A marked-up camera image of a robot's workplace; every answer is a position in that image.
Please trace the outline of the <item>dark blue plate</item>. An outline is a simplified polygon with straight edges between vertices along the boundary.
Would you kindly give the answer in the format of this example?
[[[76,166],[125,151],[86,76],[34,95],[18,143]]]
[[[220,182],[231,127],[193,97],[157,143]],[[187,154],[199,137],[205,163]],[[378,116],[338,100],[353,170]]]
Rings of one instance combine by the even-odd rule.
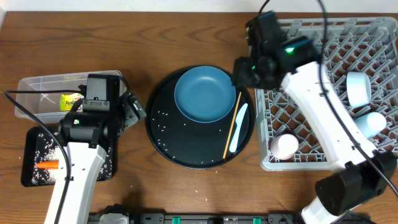
[[[178,79],[174,100],[188,119],[212,123],[224,118],[236,101],[236,89],[230,76],[211,66],[193,67]]]

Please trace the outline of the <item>pink cup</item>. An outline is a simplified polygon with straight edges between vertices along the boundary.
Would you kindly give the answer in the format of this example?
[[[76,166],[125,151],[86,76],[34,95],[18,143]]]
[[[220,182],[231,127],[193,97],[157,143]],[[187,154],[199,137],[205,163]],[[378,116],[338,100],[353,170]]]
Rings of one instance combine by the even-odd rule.
[[[271,153],[280,160],[290,159],[299,148],[298,139],[292,134],[277,136],[271,141]]]

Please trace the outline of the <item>light blue bowl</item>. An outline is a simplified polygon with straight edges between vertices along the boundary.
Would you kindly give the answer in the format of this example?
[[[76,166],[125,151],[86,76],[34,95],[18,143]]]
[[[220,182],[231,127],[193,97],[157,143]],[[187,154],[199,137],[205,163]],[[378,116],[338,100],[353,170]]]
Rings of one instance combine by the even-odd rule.
[[[351,107],[359,108],[371,101],[371,84],[369,77],[361,72],[348,72],[346,91]]]

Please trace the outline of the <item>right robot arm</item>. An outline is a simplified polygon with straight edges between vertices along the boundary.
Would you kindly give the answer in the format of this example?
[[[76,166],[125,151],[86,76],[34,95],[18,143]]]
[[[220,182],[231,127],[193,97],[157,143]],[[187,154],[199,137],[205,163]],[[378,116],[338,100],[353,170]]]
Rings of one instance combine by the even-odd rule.
[[[289,39],[273,11],[251,19],[246,31],[250,55],[234,62],[233,84],[283,89],[315,133],[332,171],[315,184],[317,195],[301,211],[302,221],[336,223],[391,187],[395,155],[378,152],[358,129],[330,83],[322,50],[308,37]]]

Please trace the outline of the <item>pile of white rice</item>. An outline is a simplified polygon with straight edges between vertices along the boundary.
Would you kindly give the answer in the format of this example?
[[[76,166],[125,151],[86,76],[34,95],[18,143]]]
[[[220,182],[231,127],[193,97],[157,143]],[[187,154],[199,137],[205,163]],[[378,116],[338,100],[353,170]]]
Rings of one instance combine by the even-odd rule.
[[[41,162],[57,161],[61,156],[62,153],[59,151],[59,147],[47,133],[38,134],[34,149],[33,164],[31,165],[33,171],[30,177],[27,178],[27,183],[31,186],[53,185],[56,180],[55,174],[57,171],[55,169],[38,168],[37,164]],[[113,177],[115,173],[113,162],[114,146],[110,146],[105,162],[99,171],[97,181],[104,181]]]

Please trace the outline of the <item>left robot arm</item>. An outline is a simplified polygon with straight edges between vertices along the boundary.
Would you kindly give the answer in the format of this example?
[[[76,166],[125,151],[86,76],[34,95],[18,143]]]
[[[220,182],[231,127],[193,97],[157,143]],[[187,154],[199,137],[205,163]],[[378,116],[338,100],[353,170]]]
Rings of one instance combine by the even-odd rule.
[[[141,103],[120,75],[88,75],[81,112],[60,120],[62,153],[46,223],[86,223],[96,181],[119,136],[146,117]]]

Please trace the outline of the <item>grey plastic dishwasher rack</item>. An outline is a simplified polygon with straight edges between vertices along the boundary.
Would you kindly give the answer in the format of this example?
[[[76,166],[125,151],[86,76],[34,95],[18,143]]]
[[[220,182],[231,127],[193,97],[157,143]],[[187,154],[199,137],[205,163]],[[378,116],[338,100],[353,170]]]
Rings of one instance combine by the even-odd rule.
[[[328,21],[323,63],[333,88],[348,113],[358,118],[370,112],[382,114],[386,128],[371,138],[379,152],[397,153],[397,19],[393,17],[332,18]],[[353,108],[346,92],[348,72],[366,73],[371,101]],[[315,134],[294,101],[283,91],[255,90],[256,129],[260,166],[266,171],[327,170],[328,163]],[[288,160],[276,158],[271,141],[293,134],[298,150]]]

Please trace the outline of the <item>wooden chopstick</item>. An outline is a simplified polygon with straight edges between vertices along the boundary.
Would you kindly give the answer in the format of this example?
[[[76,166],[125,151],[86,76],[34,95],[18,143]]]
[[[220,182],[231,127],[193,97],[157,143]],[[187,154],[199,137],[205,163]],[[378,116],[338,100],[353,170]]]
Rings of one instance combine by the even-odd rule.
[[[226,145],[225,145],[225,148],[224,148],[223,159],[226,159],[226,154],[227,154],[227,151],[228,151],[228,148],[229,148],[229,143],[230,143],[230,140],[231,140],[231,135],[232,135],[232,132],[233,132],[233,127],[234,127],[234,123],[235,123],[236,114],[237,114],[237,111],[238,111],[238,106],[239,106],[240,99],[241,99],[241,92],[239,92],[238,99],[236,100],[236,104],[235,104],[235,107],[234,107],[233,118],[231,120],[231,125],[230,125],[230,129],[229,129],[229,133],[228,133],[228,138],[227,138]]]

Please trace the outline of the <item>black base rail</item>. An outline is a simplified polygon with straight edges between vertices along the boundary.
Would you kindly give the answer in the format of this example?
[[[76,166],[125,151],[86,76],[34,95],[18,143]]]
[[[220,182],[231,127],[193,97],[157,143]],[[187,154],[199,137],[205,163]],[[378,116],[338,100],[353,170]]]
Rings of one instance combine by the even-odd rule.
[[[184,215],[132,213],[120,204],[107,206],[102,213],[88,216],[87,224],[298,224],[302,219],[292,213],[266,215]]]

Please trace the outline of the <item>round black serving tray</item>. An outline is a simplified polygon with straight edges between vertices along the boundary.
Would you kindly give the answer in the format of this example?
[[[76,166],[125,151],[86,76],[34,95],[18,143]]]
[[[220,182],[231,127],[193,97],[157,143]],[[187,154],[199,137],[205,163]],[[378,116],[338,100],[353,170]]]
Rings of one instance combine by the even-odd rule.
[[[235,152],[225,149],[233,112],[214,123],[197,123],[184,116],[174,100],[178,79],[190,67],[167,75],[154,88],[146,107],[146,131],[149,139],[166,159],[191,169],[209,169],[234,159],[247,146],[254,127],[254,104],[247,89],[236,90],[241,95],[239,105],[247,104],[238,145]]]

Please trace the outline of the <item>white plastic knife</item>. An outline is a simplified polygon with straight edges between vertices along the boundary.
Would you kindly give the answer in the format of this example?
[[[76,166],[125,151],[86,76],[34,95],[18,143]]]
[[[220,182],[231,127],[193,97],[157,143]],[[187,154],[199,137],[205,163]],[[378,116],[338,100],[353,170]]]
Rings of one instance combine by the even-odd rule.
[[[231,144],[229,145],[229,152],[235,153],[238,147],[238,139],[239,139],[239,133],[241,129],[241,125],[243,123],[244,116],[246,114],[248,104],[245,103],[242,105],[240,110],[238,111],[238,114],[236,115],[235,123],[236,123],[236,129],[233,134],[233,138],[231,140]]]

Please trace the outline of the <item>yellow foil snack wrapper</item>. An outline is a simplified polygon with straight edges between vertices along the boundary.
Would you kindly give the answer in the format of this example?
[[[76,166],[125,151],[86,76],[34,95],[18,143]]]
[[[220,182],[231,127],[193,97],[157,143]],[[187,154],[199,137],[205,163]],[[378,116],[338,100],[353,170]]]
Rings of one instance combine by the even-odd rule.
[[[72,93],[72,94],[61,94],[60,95],[60,111],[70,111],[72,109],[72,106],[74,105],[74,103],[79,100],[82,99],[83,95],[79,94],[79,93]]]

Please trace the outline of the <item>orange carrot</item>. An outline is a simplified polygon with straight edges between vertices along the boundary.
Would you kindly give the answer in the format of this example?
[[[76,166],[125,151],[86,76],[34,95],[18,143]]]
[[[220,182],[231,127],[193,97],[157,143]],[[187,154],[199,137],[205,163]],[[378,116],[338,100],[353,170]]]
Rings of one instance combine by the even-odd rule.
[[[38,169],[58,169],[59,161],[43,161],[36,164],[36,168]]]

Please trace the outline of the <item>black rectangular tray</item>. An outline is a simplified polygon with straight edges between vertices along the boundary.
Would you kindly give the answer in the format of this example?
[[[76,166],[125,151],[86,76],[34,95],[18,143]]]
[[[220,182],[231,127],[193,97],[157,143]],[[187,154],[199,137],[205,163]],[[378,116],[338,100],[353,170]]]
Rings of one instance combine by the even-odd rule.
[[[31,165],[33,164],[33,156],[34,156],[34,149],[36,144],[36,139],[38,134],[45,133],[44,130],[40,127],[33,127],[27,132],[26,139],[25,139],[25,150],[24,150],[24,157],[22,162],[22,172],[21,172],[21,184],[24,187],[38,187],[38,186],[31,186],[27,183],[27,178],[30,177],[33,168]],[[114,150],[114,162],[113,166],[115,166],[115,173],[117,171],[117,155],[116,151]]]

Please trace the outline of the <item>light blue cup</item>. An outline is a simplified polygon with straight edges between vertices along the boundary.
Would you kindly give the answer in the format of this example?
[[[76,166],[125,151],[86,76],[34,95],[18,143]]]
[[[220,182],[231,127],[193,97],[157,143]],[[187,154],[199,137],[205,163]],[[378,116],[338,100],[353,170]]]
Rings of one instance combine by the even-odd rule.
[[[387,125],[386,118],[377,112],[371,112],[354,120],[359,130],[366,138],[372,138]]]

